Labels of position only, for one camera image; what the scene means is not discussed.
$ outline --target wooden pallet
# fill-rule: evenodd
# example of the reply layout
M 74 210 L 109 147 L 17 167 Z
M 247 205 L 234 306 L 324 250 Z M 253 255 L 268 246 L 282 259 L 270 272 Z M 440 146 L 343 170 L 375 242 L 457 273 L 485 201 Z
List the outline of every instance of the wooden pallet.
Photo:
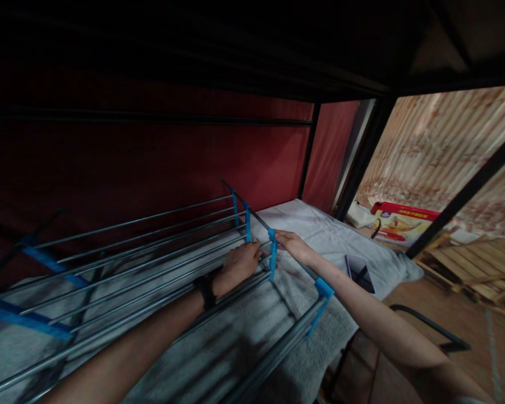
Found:
M 453 246 L 454 240 L 447 232 L 441 234 L 414 261 L 423 269 L 447 283 L 451 290 L 469 290 L 474 297 L 490 310 L 505 315 L 505 240 L 481 238 Z M 447 279 L 421 260 L 432 256 L 447 268 L 458 282 Z

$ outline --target phone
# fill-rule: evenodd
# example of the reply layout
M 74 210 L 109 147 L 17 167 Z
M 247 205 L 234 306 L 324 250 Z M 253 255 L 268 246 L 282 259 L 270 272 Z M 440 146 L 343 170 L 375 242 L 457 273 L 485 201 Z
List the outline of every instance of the phone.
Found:
M 348 276 L 351 280 L 368 293 L 372 295 L 376 294 L 369 269 L 366 267 L 366 261 L 363 258 L 346 255 L 346 266 L 348 267 Z

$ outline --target red wall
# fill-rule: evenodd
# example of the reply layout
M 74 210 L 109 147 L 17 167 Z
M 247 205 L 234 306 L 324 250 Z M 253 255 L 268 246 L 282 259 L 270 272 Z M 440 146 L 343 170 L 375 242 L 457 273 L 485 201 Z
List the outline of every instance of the red wall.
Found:
M 311 119 L 312 112 L 309 103 L 5 65 L 0 105 L 293 119 Z M 57 208 L 68 213 L 42 233 L 44 240 L 222 196 L 219 177 L 256 210 L 292 200 L 307 134 L 307 128 L 0 122 L 0 257 Z M 105 243 L 102 236 L 54 252 L 83 251 Z M 42 273 L 20 255 L 0 274 L 0 287 Z
M 359 101 L 323 104 L 310 154 L 303 201 L 331 214 Z

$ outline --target cardboard box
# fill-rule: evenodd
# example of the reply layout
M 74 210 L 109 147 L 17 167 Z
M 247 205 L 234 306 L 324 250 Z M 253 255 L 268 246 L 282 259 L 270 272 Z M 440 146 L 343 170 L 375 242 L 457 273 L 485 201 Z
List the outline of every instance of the cardboard box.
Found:
M 439 212 L 432 210 L 389 202 L 376 202 L 370 212 L 382 221 L 382 227 L 376 238 L 408 247 L 439 215 Z M 378 221 L 374 222 L 375 230 L 378 224 Z

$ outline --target hand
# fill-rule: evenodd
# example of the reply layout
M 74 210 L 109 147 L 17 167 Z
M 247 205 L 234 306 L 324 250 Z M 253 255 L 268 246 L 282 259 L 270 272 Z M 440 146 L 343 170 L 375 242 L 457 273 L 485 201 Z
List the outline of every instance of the hand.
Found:
M 228 293 L 249 278 L 256 267 L 262 252 L 260 242 L 243 243 L 230 250 L 221 272 L 213 279 L 213 294 L 217 297 Z
M 297 234 L 284 230 L 275 229 L 275 238 L 279 242 L 279 249 L 290 253 L 296 260 L 311 266 L 319 256 L 305 241 Z

